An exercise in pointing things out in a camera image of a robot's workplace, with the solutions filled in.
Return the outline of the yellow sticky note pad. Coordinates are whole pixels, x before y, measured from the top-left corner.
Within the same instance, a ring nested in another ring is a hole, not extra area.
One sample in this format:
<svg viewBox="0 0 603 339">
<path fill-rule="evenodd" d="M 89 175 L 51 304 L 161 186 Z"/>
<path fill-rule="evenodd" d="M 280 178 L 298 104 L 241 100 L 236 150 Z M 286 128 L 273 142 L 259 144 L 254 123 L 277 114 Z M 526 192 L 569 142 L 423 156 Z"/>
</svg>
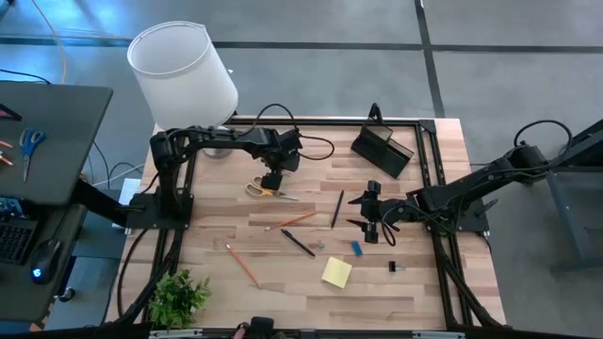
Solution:
<svg viewBox="0 0 603 339">
<path fill-rule="evenodd" d="M 344 288 L 352 270 L 352 265 L 330 257 L 324 268 L 321 279 L 339 288 Z"/>
</svg>

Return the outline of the black metal stand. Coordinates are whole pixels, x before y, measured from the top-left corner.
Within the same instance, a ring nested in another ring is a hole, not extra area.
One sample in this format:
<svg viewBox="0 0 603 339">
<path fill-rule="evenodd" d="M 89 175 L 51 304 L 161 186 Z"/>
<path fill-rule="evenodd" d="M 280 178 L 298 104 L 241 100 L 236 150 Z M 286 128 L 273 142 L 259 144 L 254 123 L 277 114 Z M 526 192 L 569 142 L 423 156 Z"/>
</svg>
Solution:
<svg viewBox="0 0 603 339">
<path fill-rule="evenodd" d="M 546 182 L 572 252 L 551 272 L 603 268 L 603 119 L 574 137 Z"/>
</svg>

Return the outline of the black side desk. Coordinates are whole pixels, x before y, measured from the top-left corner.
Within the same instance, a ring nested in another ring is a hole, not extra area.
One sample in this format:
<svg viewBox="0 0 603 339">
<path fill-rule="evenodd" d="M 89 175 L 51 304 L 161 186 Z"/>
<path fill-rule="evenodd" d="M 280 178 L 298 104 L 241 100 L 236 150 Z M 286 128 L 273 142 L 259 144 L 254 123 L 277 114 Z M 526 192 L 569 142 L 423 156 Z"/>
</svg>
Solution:
<svg viewBox="0 0 603 339">
<path fill-rule="evenodd" d="M 43 319 L 58 294 L 74 242 L 87 213 L 75 194 L 86 158 L 113 91 L 105 87 L 0 83 L 0 110 L 18 115 L 0 119 L 0 140 L 14 145 L 14 166 L 0 167 L 0 217 L 38 222 L 27 260 L 0 262 L 0 321 L 33 323 Z M 26 128 L 42 130 L 46 139 L 33 153 L 27 181 L 20 137 Z M 62 243 L 57 270 L 47 284 L 31 280 L 32 254 L 44 240 Z"/>
</svg>

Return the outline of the white shade silver table lamp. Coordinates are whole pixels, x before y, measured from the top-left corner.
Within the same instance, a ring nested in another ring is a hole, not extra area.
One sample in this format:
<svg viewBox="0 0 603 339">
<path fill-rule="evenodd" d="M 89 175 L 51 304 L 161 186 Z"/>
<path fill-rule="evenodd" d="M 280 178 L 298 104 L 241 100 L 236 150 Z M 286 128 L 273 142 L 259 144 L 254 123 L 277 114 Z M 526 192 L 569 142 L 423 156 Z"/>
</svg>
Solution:
<svg viewBox="0 0 603 339">
<path fill-rule="evenodd" d="M 222 129 L 236 112 L 238 91 L 202 24 L 154 25 L 131 41 L 127 60 L 156 125 L 164 130 Z"/>
</svg>

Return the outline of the black computer mouse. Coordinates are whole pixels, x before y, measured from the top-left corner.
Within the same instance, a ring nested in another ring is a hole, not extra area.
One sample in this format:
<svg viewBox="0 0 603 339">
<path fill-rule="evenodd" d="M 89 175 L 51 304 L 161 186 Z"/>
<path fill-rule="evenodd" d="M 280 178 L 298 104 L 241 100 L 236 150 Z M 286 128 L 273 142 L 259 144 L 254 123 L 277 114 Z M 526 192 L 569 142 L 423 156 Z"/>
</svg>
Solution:
<svg viewBox="0 0 603 339">
<path fill-rule="evenodd" d="M 54 278 L 61 247 L 61 241 L 54 238 L 44 240 L 36 247 L 30 265 L 33 283 L 47 284 Z"/>
</svg>

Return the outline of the thin black pen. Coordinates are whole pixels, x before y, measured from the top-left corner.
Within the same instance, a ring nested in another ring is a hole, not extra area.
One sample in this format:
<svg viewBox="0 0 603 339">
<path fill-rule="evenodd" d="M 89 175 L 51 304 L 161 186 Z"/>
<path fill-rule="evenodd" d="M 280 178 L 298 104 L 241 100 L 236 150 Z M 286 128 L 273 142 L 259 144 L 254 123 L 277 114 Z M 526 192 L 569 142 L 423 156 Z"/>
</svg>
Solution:
<svg viewBox="0 0 603 339">
<path fill-rule="evenodd" d="M 336 224 L 336 221 L 337 221 L 337 218 L 338 218 L 338 215 L 339 215 L 339 211 L 340 211 L 340 207 L 341 207 L 341 204 L 342 204 L 342 201 L 343 201 L 344 194 L 345 194 L 345 190 L 341 190 L 340 193 L 339 193 L 338 200 L 337 200 L 337 203 L 336 203 L 336 206 L 335 206 L 335 210 L 334 210 L 334 213 L 333 213 L 333 217 L 332 217 L 332 220 L 331 220 L 331 226 L 330 226 L 331 229 L 333 229 L 334 226 L 335 226 L 335 224 Z"/>
</svg>

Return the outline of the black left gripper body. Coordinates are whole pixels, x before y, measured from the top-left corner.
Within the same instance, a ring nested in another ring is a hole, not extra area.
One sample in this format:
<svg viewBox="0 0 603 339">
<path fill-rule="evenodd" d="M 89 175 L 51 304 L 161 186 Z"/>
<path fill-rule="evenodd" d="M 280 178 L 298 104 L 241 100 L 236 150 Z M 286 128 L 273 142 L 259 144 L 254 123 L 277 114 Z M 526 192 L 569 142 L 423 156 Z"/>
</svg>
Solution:
<svg viewBox="0 0 603 339">
<path fill-rule="evenodd" d="M 300 165 L 299 149 L 301 147 L 302 144 L 297 138 L 281 140 L 279 149 L 265 154 L 263 162 L 272 172 L 282 170 L 294 172 Z"/>
</svg>

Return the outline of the black keyboard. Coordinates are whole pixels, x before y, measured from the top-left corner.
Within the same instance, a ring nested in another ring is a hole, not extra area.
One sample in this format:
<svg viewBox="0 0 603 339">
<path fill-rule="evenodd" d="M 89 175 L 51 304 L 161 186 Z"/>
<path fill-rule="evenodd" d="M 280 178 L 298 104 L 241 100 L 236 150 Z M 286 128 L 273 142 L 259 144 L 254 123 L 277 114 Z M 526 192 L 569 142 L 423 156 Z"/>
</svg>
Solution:
<svg viewBox="0 0 603 339">
<path fill-rule="evenodd" d="M 22 265 L 37 229 L 36 220 L 0 217 L 0 262 Z"/>
</svg>

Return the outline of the blue handled scissors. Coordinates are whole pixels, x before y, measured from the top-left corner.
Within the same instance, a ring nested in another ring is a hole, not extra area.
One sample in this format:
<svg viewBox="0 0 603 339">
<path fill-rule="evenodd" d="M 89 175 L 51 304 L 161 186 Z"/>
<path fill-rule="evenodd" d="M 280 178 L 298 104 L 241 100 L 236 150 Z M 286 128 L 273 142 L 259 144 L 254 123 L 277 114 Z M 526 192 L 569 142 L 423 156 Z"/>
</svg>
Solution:
<svg viewBox="0 0 603 339">
<path fill-rule="evenodd" d="M 42 130 L 34 129 L 34 128 L 26 128 L 21 133 L 20 137 L 20 147 L 22 153 L 22 159 L 24 162 L 24 174 L 23 181 L 27 181 L 30 162 L 35 152 L 36 148 L 44 142 L 46 139 L 46 135 Z"/>
</svg>

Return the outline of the silver metal bracket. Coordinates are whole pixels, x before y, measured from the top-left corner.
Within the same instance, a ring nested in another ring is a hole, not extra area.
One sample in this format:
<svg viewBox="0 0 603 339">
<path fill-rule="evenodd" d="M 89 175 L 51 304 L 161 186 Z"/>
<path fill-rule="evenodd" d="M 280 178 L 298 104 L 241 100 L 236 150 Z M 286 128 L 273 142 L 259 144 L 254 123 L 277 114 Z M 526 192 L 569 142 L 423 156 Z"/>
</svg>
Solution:
<svg viewBox="0 0 603 339">
<path fill-rule="evenodd" d="M 150 331 L 148 339 L 192 339 L 202 338 L 201 329 Z"/>
<path fill-rule="evenodd" d="M 413 331 L 413 339 L 466 339 L 462 332 L 454 331 Z"/>
</svg>

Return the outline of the thick black pen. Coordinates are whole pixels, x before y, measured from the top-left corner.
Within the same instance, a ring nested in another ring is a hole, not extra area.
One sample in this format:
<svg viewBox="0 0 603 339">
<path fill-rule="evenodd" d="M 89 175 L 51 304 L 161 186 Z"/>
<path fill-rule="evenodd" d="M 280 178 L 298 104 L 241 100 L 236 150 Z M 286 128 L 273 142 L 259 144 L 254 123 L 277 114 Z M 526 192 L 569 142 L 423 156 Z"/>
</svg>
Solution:
<svg viewBox="0 0 603 339">
<path fill-rule="evenodd" d="M 310 250 L 307 246 L 305 246 L 300 240 L 298 240 L 290 231 L 288 231 L 286 229 L 281 229 L 280 231 L 285 237 L 287 237 L 289 240 L 291 240 L 296 246 L 298 246 L 300 249 L 302 249 L 308 255 L 310 255 L 311 257 L 316 257 L 314 252 L 312 250 Z"/>
</svg>

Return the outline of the orange pencil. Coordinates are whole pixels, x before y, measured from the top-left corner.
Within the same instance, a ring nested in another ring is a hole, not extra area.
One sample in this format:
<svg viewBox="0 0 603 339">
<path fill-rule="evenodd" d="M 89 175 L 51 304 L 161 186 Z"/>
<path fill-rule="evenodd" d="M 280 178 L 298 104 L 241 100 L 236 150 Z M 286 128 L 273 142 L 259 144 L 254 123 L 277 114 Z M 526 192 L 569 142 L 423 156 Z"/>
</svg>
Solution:
<svg viewBox="0 0 603 339">
<path fill-rule="evenodd" d="M 293 218 L 293 219 L 288 220 L 288 221 L 281 222 L 281 223 L 279 223 L 279 224 L 277 224 L 277 225 L 268 226 L 268 227 L 266 227 L 264 230 L 265 230 L 265 232 L 269 232 L 269 231 L 271 231 L 271 230 L 275 230 L 275 229 L 279 229 L 279 228 L 282 228 L 282 227 L 285 227 L 285 226 L 289 226 L 289 225 L 295 224 L 295 223 L 297 223 L 297 222 L 303 221 L 303 220 L 305 220 L 305 219 L 311 218 L 311 217 L 313 217 L 313 216 L 314 216 L 316 213 L 317 213 L 317 212 L 308 213 L 308 214 L 306 214 L 306 215 L 303 215 L 303 216 L 300 216 L 300 217 L 297 217 L 297 218 Z"/>
<path fill-rule="evenodd" d="M 233 248 L 230 246 L 230 244 L 226 243 L 225 248 L 233 256 L 233 258 L 237 261 L 237 263 L 241 266 L 241 268 L 245 271 L 247 276 L 253 281 L 255 286 L 258 289 L 262 289 L 263 287 L 262 287 L 261 283 L 255 277 L 255 275 L 252 273 L 252 271 L 249 269 L 249 267 L 246 265 L 246 263 L 243 261 L 243 259 L 233 250 Z"/>
</svg>

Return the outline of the yellow handled scissors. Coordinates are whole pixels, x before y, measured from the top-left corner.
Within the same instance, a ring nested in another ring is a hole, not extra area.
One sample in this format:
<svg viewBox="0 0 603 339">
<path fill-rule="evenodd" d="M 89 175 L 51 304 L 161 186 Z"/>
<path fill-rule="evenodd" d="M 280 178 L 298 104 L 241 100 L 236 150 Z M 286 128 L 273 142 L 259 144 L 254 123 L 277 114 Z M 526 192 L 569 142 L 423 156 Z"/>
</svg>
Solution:
<svg viewBox="0 0 603 339">
<path fill-rule="evenodd" d="M 246 184 L 246 186 L 245 186 L 246 192 L 249 195 L 254 196 L 256 198 L 273 197 L 273 198 L 290 200 L 290 201 L 298 200 L 298 198 L 287 195 L 286 193 L 284 193 L 280 190 L 272 190 L 269 188 L 262 187 L 261 181 L 262 181 L 261 176 L 255 176 L 249 183 Z"/>
</svg>

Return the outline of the black mesh desk organizer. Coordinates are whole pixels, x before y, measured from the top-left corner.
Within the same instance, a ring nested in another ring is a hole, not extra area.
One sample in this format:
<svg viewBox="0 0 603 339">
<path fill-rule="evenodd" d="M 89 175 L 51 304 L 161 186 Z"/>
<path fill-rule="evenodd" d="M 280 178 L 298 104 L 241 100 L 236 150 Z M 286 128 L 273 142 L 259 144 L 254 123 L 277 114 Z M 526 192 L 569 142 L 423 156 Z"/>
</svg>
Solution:
<svg viewBox="0 0 603 339">
<path fill-rule="evenodd" d="M 351 149 L 377 168 L 397 179 L 414 152 L 396 142 L 393 130 L 384 125 L 364 125 Z"/>
</svg>

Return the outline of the black aluminium table frame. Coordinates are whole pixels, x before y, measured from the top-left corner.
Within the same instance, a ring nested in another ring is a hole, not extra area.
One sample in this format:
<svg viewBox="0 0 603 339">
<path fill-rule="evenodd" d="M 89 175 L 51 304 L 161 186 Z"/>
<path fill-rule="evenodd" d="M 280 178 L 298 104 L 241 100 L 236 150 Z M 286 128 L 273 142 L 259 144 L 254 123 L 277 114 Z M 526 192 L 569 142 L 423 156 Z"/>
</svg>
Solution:
<svg viewBox="0 0 603 339">
<path fill-rule="evenodd" d="M 382 185 L 382 198 L 402 198 L 426 184 L 450 182 L 469 173 L 460 123 L 454 119 L 393 119 L 393 138 L 415 154 L 395 179 L 352 151 L 358 118 L 302 118 L 304 159 L 288 174 L 283 191 L 290 201 L 249 195 L 246 184 L 265 167 L 242 151 L 220 160 L 199 155 L 182 169 L 179 184 L 194 196 L 183 236 L 179 267 L 195 280 L 210 278 L 211 297 L 195 314 L 193 328 L 205 335 L 229 335 L 254 316 L 269 317 L 279 330 L 438 331 L 446 313 L 461 318 L 456 290 L 449 303 L 440 293 L 432 236 L 420 223 L 402 223 L 397 243 L 368 244 L 359 220 L 359 197 L 369 180 Z M 331 220 L 345 190 L 336 224 Z M 317 212 L 313 217 L 265 232 L 268 226 Z M 311 257 L 281 233 L 290 231 L 314 252 Z M 325 244 L 318 247 L 318 241 Z M 355 256 L 352 241 L 364 253 Z M 258 289 L 225 248 L 228 243 L 262 285 Z M 352 265 L 344 288 L 321 279 L 330 257 Z M 388 262 L 407 266 L 390 272 Z"/>
</svg>

